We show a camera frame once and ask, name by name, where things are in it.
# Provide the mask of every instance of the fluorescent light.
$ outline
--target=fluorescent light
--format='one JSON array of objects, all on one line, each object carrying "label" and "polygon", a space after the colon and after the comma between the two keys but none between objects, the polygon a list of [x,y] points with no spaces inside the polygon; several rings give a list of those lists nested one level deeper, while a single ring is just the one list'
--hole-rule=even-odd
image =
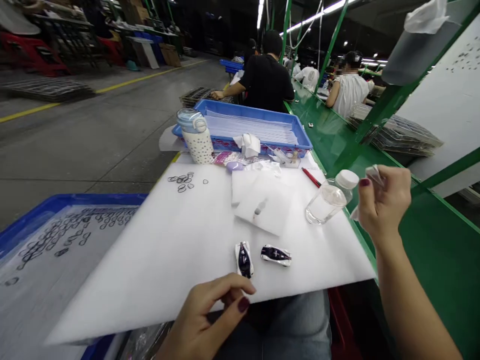
[{"label": "fluorescent light", "polygon": [[[350,5],[350,4],[352,4],[352,3],[356,2],[356,1],[357,1],[357,0],[349,0],[349,1],[348,1],[348,5]],[[337,2],[337,3],[334,3],[333,5],[330,5],[329,7],[327,7],[326,9],[324,9],[323,12],[319,12],[318,14],[315,14],[315,15],[309,17],[307,20],[303,21],[303,24],[309,24],[309,23],[311,23],[312,21],[315,21],[316,19],[321,18],[323,15],[330,14],[330,13],[334,12],[335,10],[338,10],[338,9],[342,8],[342,7],[344,6],[344,4],[345,4],[345,0],[341,0],[341,1]],[[291,28],[289,28],[286,32],[289,33],[289,32],[291,32],[291,31],[293,31],[293,30],[295,30],[295,29],[298,29],[301,25],[302,25],[302,23],[299,22],[298,24],[296,24],[296,25],[292,26]]]},{"label": "fluorescent light", "polygon": [[260,29],[260,23],[262,22],[262,13],[264,12],[264,1],[260,0],[258,3],[258,19],[256,20],[256,28]]}]

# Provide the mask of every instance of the white toy car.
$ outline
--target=white toy car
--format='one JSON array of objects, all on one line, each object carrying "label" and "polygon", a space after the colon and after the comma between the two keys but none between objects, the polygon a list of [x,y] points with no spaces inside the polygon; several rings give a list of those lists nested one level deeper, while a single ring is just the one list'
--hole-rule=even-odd
[{"label": "white toy car", "polygon": [[268,244],[261,248],[260,256],[263,260],[271,261],[284,267],[289,267],[292,263],[292,254],[288,250]]},{"label": "white toy car", "polygon": [[238,275],[250,279],[254,275],[254,264],[250,256],[248,241],[242,241],[235,245],[236,272]]}]

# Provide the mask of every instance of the plastic bottle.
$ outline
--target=plastic bottle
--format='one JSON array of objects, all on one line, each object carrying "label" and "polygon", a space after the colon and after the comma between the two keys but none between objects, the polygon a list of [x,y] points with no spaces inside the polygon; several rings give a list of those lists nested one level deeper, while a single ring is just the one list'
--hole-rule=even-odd
[{"label": "plastic bottle", "polygon": [[310,224],[325,224],[352,200],[352,190],[359,183],[357,174],[342,170],[335,178],[325,180],[305,209]]},{"label": "plastic bottle", "polygon": [[201,112],[186,107],[176,113],[176,122],[181,126],[181,135],[196,164],[210,164],[214,147],[207,128],[207,121]]}]

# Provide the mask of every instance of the red plastic stool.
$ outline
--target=red plastic stool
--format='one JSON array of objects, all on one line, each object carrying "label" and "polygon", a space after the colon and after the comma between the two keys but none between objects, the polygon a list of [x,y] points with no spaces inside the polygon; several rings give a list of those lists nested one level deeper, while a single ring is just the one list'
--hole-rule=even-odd
[{"label": "red plastic stool", "polygon": [[71,74],[62,60],[40,39],[0,32],[0,41],[23,68],[36,69],[48,77],[56,77],[60,71]]},{"label": "red plastic stool", "polygon": [[339,288],[329,288],[328,298],[330,300],[330,327],[335,326],[339,338],[336,341],[332,341],[331,359],[362,360],[362,353],[355,343],[354,331],[342,302]]},{"label": "red plastic stool", "polygon": [[99,37],[98,40],[106,47],[108,59],[118,66],[125,66],[122,56],[120,55],[122,51],[122,44],[118,41],[112,41],[103,37]]}]

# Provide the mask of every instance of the red fingernail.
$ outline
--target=red fingernail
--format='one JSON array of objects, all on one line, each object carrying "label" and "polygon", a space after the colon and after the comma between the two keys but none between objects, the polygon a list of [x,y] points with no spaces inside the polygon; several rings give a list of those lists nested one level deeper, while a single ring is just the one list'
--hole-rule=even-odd
[{"label": "red fingernail", "polygon": [[238,302],[238,311],[244,313],[250,306],[250,301],[245,296]]},{"label": "red fingernail", "polygon": [[370,185],[370,179],[365,178],[360,180],[360,186],[368,186],[368,185]]}]

